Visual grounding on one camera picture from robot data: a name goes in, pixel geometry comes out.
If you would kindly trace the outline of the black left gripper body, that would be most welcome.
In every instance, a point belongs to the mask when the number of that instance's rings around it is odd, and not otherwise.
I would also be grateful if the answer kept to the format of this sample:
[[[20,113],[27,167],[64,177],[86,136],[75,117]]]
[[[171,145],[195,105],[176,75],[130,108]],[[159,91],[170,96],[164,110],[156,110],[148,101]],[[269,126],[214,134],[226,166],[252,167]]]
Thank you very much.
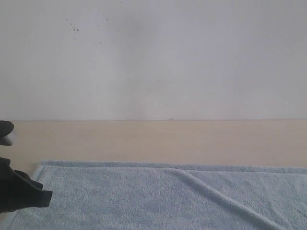
[[[25,193],[22,189],[27,185],[28,174],[13,170],[11,160],[0,159],[0,212],[8,213],[28,208]]]

